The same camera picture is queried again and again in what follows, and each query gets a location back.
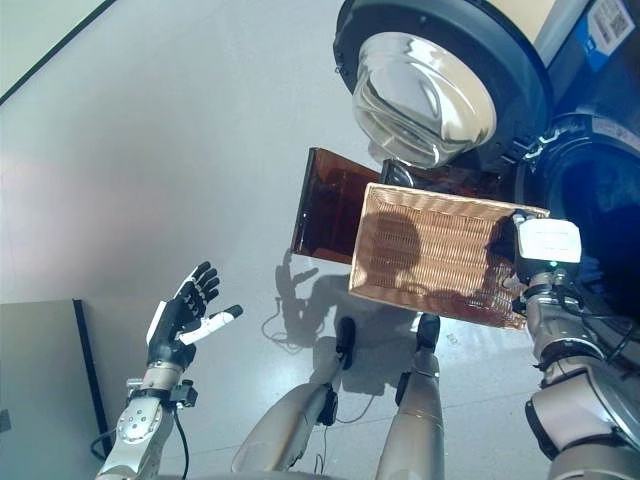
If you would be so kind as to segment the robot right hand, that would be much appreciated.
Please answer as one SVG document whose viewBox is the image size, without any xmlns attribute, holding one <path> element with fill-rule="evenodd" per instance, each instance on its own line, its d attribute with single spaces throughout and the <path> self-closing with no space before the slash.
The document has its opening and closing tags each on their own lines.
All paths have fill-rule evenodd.
<svg viewBox="0 0 640 480">
<path fill-rule="evenodd" d="M 582 259 L 579 228 L 569 220 L 535 217 L 518 209 L 509 217 L 513 231 L 513 268 L 518 281 L 526 287 L 535 277 L 562 275 L 572 282 Z"/>
</svg>

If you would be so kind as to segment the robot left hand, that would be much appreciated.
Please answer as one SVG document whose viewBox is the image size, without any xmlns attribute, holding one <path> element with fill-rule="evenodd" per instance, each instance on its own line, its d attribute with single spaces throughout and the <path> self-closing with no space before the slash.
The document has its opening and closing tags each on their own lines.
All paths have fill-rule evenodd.
<svg viewBox="0 0 640 480">
<path fill-rule="evenodd" d="M 186 371 L 195 358 L 196 343 L 243 314 L 240 305 L 207 314 L 209 303 L 219 294 L 219 283 L 217 270 L 204 261 L 170 299 L 158 304 L 146 334 L 148 365 L 169 363 Z"/>
</svg>

